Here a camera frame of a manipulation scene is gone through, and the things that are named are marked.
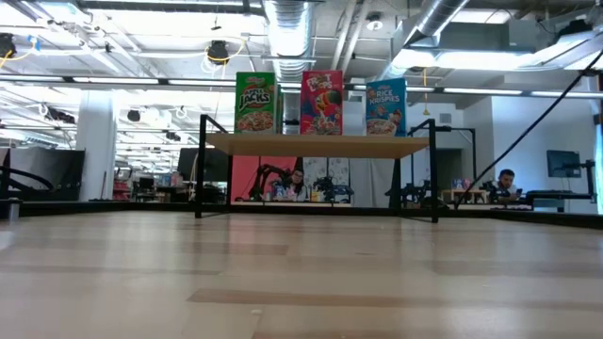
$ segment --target green cereal box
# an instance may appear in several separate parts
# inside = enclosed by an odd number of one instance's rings
[[[277,98],[274,73],[237,73],[235,133],[274,133]]]

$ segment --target wooden floor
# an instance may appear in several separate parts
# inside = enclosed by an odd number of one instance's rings
[[[0,224],[0,338],[603,338],[603,233],[121,212]]]

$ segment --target white column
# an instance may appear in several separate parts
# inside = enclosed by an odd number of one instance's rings
[[[84,91],[79,106],[75,148],[85,150],[79,200],[111,199],[119,105],[111,91]]]

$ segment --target person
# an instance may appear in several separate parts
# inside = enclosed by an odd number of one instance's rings
[[[303,184],[303,169],[294,169],[293,173],[283,181],[281,178],[276,178],[273,185],[279,185],[285,191],[283,199],[294,202],[303,202],[306,199],[306,188]]]
[[[498,181],[494,183],[497,189],[498,202],[514,202],[519,198],[517,194],[517,187],[513,185],[515,179],[515,172],[510,169],[503,169],[499,176]]]

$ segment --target cereal box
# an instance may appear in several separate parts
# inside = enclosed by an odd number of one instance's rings
[[[274,73],[236,74],[235,133],[274,133],[276,91]]]
[[[406,137],[406,80],[367,84],[367,135]]]
[[[342,134],[341,71],[304,72],[301,81],[300,134]]]

